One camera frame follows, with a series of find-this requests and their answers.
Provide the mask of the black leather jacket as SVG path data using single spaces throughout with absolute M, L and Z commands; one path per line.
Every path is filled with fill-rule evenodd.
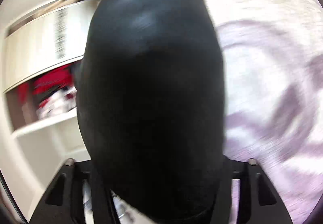
M 224 74 L 203 0 L 101 0 L 76 80 L 105 188 L 156 223 L 209 223 L 223 163 Z

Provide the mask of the white wardrobe cabinet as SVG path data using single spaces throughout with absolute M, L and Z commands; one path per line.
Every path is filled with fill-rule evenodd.
M 1 173 L 14 216 L 29 220 L 61 165 L 87 161 L 73 100 L 59 91 L 45 110 L 36 80 L 84 55 L 98 0 L 1 0 Z

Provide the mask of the floral pink bed blanket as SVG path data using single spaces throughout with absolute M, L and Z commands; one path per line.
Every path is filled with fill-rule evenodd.
M 225 155 L 255 158 L 294 223 L 322 195 L 322 6 L 205 0 L 225 61 Z

